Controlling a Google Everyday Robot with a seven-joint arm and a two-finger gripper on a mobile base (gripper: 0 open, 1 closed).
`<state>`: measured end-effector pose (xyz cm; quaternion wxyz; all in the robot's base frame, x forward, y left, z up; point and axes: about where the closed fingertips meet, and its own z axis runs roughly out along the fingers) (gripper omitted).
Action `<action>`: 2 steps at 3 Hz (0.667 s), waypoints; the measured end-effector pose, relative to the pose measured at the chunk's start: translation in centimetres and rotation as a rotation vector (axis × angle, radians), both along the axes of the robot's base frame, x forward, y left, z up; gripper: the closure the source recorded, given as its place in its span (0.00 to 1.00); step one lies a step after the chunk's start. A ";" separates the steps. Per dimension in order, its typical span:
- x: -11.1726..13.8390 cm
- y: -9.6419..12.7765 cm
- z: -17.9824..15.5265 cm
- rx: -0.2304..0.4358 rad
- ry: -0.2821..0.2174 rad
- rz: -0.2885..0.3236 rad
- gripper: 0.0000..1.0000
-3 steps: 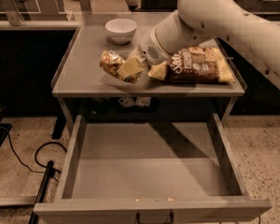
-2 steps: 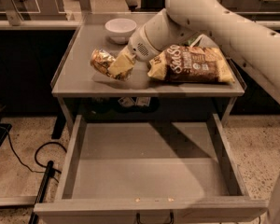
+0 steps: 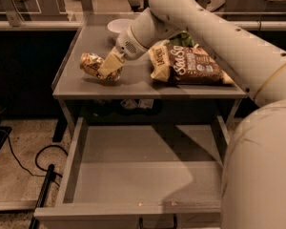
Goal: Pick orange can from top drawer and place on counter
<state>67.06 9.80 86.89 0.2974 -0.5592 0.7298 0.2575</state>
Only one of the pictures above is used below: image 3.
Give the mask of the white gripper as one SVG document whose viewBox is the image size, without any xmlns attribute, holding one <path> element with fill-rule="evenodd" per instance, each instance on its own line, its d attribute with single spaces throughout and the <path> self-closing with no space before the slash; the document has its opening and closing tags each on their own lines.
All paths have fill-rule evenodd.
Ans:
<svg viewBox="0 0 286 229">
<path fill-rule="evenodd" d="M 126 60 L 135 60 L 161 40 L 180 33 L 180 29 L 163 22 L 145 9 L 122 31 L 97 72 L 103 76 L 113 76 L 124 66 Z"/>
</svg>

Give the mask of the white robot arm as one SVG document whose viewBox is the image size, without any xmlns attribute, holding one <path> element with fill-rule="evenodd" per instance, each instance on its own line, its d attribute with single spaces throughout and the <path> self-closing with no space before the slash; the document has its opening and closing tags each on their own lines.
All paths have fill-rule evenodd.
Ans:
<svg viewBox="0 0 286 229">
<path fill-rule="evenodd" d="M 254 101 L 226 151 L 221 229 L 286 229 L 286 52 L 201 8 L 149 0 L 99 69 L 106 76 L 172 33 L 186 31 Z"/>
</svg>

